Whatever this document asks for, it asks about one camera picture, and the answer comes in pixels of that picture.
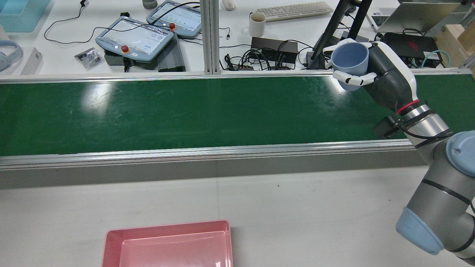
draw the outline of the pink tray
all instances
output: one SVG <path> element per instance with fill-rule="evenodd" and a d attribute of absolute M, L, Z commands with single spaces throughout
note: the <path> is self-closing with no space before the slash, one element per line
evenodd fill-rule
<path fill-rule="evenodd" d="M 102 267 L 233 267 L 227 220 L 110 230 Z"/>

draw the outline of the blue joint cap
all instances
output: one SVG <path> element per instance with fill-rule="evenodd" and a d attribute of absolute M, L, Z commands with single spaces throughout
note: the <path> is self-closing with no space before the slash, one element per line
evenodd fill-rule
<path fill-rule="evenodd" d="M 442 242 L 419 216 L 407 207 L 399 217 L 396 231 L 412 244 L 432 255 L 444 249 Z"/>
<path fill-rule="evenodd" d="M 446 146 L 450 163 L 468 176 L 475 177 L 475 131 L 461 132 L 452 136 Z"/>

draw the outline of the white mug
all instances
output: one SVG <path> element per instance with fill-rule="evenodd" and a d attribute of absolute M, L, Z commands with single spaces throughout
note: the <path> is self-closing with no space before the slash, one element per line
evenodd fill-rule
<path fill-rule="evenodd" d="M 266 16 L 259 12 L 253 12 L 249 15 L 249 35 L 252 37 L 261 37 L 264 35 L 264 26 L 266 25 Z"/>

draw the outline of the metal post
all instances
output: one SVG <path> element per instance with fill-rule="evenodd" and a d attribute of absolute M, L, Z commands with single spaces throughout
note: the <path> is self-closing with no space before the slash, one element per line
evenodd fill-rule
<path fill-rule="evenodd" d="M 465 62 L 460 66 L 460 68 L 471 68 L 475 66 L 475 53 L 469 56 Z"/>
<path fill-rule="evenodd" d="M 205 74 L 219 75 L 219 2 L 200 0 Z"/>

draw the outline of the computer mouse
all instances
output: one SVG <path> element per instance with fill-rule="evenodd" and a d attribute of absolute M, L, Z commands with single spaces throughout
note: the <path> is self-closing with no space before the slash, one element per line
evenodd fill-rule
<path fill-rule="evenodd" d="M 223 6 L 227 11 L 233 11 L 236 8 L 236 4 L 233 0 L 223 0 Z"/>

